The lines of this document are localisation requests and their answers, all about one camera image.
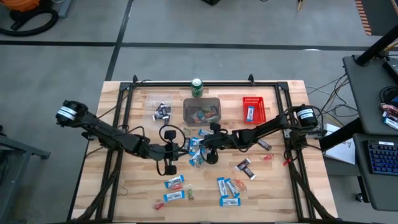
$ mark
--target blue keyboard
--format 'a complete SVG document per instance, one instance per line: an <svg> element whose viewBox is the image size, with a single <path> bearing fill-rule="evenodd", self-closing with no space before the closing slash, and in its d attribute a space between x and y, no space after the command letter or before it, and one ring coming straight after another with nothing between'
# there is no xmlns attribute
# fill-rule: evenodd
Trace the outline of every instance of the blue keyboard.
<svg viewBox="0 0 398 224"><path fill-rule="evenodd" d="M372 174L398 175L398 143L366 141Z"/></svg>

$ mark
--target can label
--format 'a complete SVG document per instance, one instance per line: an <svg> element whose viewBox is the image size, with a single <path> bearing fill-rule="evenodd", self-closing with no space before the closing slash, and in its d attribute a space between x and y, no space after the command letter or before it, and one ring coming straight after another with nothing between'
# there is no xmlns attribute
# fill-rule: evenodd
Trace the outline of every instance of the can label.
<svg viewBox="0 0 398 224"><path fill-rule="evenodd" d="M192 96L201 97L203 94L203 82L199 78L194 78L191 82Z"/></svg>

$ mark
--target gray floor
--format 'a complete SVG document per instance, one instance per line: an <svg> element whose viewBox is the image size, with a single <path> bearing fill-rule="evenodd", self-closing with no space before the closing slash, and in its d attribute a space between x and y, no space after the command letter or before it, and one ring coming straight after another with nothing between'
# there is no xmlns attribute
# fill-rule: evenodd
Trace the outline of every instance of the gray floor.
<svg viewBox="0 0 398 224"><path fill-rule="evenodd" d="M75 0L69 16L50 31L19 39L0 35L0 40L115 42L127 2ZM364 33L354 0L306 0L300 13L296 3L221 0L210 7L200 0L135 0L123 41L369 46L378 39ZM10 24L7 17L0 8L0 26ZM27 27L44 19L46 15ZM113 47L0 45L0 124L9 137L52 152L49 160L34 158L29 164L15 217L29 223L67 218L87 142L81 131L56 126L55 113L65 99L82 101L95 111L112 53ZM253 74L258 80L301 79L307 86L321 86L344 74L344 56L360 53L123 47L112 80L130 80L134 74L141 80L243 80ZM322 90L330 93L333 85ZM349 86L340 93L355 105ZM328 95L309 97L311 104L322 106ZM398 213L378 212L354 200L359 192L355 177L330 176L330 183L339 217L396 223Z"/></svg>

